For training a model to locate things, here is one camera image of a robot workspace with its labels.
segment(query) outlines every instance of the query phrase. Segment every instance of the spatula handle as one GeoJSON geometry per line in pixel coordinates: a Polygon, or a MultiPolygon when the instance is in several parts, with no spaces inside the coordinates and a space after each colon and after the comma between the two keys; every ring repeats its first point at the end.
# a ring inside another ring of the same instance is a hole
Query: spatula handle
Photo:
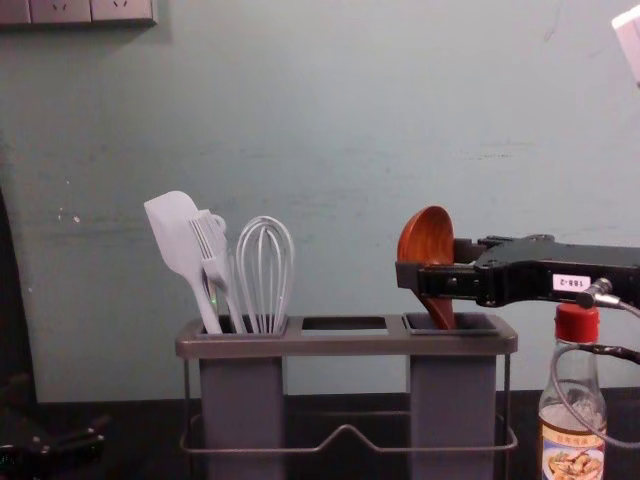
{"type": "Polygon", "coordinates": [[[236,303],[236,297],[231,291],[225,293],[227,306],[229,307],[229,315],[231,316],[231,321],[237,330],[238,327],[241,330],[236,333],[247,333],[247,330],[244,328],[244,322],[242,321],[242,314],[240,313],[240,309],[238,308],[238,304],[236,303]]]}
{"type": "Polygon", "coordinates": [[[202,317],[202,322],[204,323],[207,333],[210,335],[221,334],[222,328],[220,328],[220,321],[218,320],[216,313],[213,311],[213,307],[209,302],[202,285],[191,285],[191,288],[196,296],[196,302],[198,302],[198,308],[200,309],[200,316],[202,317]]]}

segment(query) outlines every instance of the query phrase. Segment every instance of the kitchen utensil caddy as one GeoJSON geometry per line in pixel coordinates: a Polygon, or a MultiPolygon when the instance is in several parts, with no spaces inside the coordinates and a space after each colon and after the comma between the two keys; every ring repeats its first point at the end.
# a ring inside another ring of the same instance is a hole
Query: kitchen utensil caddy
{"type": "MultiPolygon", "coordinates": [[[[228,325],[229,319],[221,316],[220,322],[228,325]]],[[[455,330],[439,330],[424,313],[288,317],[274,334],[209,335],[202,321],[194,320],[176,339],[185,372],[181,446],[190,460],[204,458],[208,480],[286,480],[290,457],[322,455],[342,435],[356,436],[372,456],[403,455],[411,480],[491,480],[498,473],[506,479],[508,452],[517,446],[509,427],[510,355],[517,350],[517,334],[494,315],[460,313],[456,323],[455,330]],[[317,445],[289,444],[284,359],[360,355],[408,357],[410,408],[393,412],[409,416],[405,445],[382,446],[349,421],[317,445]],[[498,356],[504,356],[501,415],[496,415],[498,356]],[[193,360],[199,362],[198,416],[192,415],[190,399],[193,360]],[[203,444],[194,446],[198,421],[203,444]]]]}

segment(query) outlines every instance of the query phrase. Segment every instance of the wall socket cover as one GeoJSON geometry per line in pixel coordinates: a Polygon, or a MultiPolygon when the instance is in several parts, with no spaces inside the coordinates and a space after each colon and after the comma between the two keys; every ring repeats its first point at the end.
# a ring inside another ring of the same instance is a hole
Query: wall socket cover
{"type": "Polygon", "coordinates": [[[91,15],[93,21],[154,20],[153,7],[152,0],[91,0],[91,15]]]}
{"type": "Polygon", "coordinates": [[[0,0],[0,25],[31,23],[29,0],[0,0]]]}
{"type": "Polygon", "coordinates": [[[89,0],[31,0],[31,19],[33,23],[90,22],[91,6],[89,0]]]}

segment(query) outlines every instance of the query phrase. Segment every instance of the glass bottle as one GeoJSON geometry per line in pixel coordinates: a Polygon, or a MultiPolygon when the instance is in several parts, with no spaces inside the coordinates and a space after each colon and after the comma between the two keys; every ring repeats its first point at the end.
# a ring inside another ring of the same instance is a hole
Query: glass bottle
{"type": "MultiPolygon", "coordinates": [[[[556,309],[556,350],[571,343],[598,340],[599,312],[574,304],[556,309]]],[[[606,433],[606,405],[598,383],[596,356],[570,351],[558,361],[558,380],[569,402],[594,428],[606,433]]],[[[604,442],[587,430],[562,404],[549,378],[538,405],[538,478],[600,480],[604,442]]]]}

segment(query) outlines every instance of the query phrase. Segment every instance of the label sticker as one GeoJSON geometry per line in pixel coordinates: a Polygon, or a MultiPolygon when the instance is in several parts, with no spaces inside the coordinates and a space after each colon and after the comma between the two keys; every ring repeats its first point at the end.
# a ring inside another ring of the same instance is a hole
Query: label sticker
{"type": "Polygon", "coordinates": [[[559,292],[582,292],[591,285],[591,277],[580,275],[553,275],[553,289],[559,292]]]}
{"type": "Polygon", "coordinates": [[[541,480],[601,480],[604,442],[588,432],[568,432],[542,423],[541,480]]]}

